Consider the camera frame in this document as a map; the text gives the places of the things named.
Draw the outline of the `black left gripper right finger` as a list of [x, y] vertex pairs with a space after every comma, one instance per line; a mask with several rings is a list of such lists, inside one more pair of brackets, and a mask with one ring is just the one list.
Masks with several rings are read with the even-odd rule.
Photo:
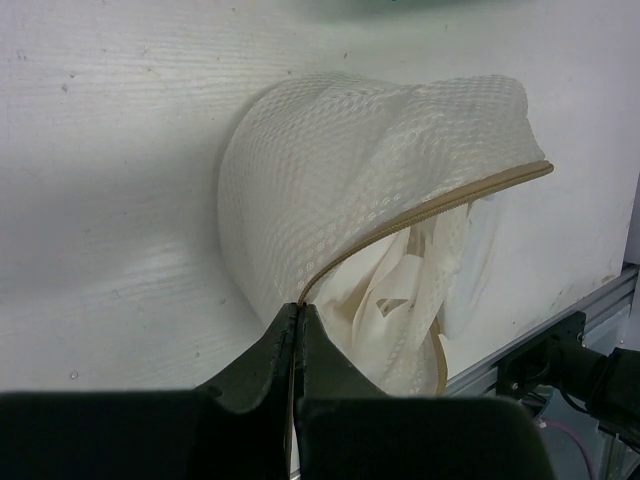
[[297, 324], [294, 425], [303, 479], [382, 479], [377, 417], [388, 397], [329, 339], [318, 310], [305, 305]]

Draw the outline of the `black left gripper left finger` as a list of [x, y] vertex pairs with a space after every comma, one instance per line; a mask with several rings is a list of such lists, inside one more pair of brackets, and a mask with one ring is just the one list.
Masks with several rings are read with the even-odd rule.
[[254, 345], [195, 390], [194, 479], [290, 476], [298, 316], [296, 304], [282, 306]]

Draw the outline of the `white bra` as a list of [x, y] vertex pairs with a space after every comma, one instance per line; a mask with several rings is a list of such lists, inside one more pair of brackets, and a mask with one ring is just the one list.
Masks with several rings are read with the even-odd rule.
[[312, 299], [329, 338], [392, 395], [441, 394], [443, 338], [474, 314], [499, 210], [477, 200], [411, 225], [348, 258]]

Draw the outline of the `white mesh laundry bag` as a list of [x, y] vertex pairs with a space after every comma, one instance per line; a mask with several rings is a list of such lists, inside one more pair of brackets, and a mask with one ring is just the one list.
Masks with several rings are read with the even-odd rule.
[[226, 148], [217, 194], [223, 257], [270, 323], [286, 303], [314, 305], [322, 282], [366, 247], [493, 199], [499, 214], [481, 296], [505, 191], [552, 169], [516, 79], [290, 79], [254, 101]]

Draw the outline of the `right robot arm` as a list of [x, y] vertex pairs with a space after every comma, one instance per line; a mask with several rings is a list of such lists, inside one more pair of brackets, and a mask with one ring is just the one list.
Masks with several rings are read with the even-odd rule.
[[549, 384], [568, 403], [599, 421], [604, 431], [630, 446], [639, 445], [639, 353], [616, 348], [603, 355], [586, 347], [560, 344]]

